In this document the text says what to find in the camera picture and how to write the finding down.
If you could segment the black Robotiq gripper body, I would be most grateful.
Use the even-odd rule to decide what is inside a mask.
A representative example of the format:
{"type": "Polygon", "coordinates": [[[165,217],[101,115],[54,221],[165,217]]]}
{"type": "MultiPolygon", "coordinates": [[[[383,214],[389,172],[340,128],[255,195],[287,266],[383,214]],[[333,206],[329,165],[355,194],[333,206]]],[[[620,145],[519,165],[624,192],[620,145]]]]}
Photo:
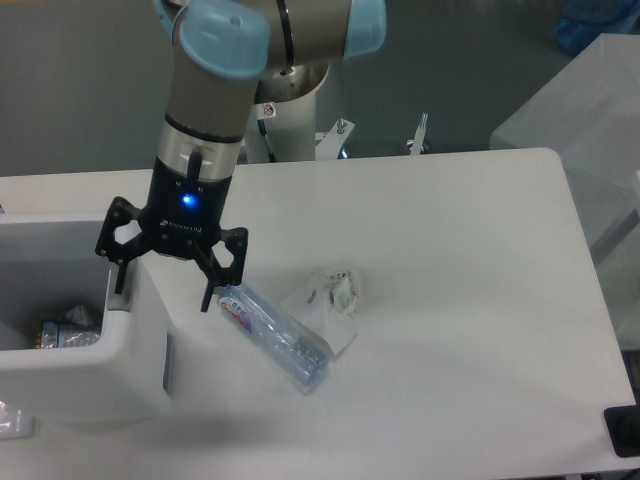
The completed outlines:
{"type": "Polygon", "coordinates": [[[195,181],[154,163],[147,203],[138,218],[141,231],[159,254],[193,259],[193,247],[206,257],[221,240],[220,220],[230,188],[229,177],[195,181]]]}

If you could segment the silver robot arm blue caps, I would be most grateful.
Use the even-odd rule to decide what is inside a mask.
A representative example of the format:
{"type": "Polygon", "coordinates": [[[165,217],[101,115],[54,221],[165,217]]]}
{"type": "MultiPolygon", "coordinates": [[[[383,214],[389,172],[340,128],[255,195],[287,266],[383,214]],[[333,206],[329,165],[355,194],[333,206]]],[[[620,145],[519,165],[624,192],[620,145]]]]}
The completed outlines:
{"type": "Polygon", "coordinates": [[[131,262],[148,252],[194,261],[205,297],[241,282],[243,227],[220,221],[250,111],[266,71],[378,50],[382,1],[160,1],[173,76],[146,204],[122,197],[106,213],[95,251],[125,289],[131,262]]]}

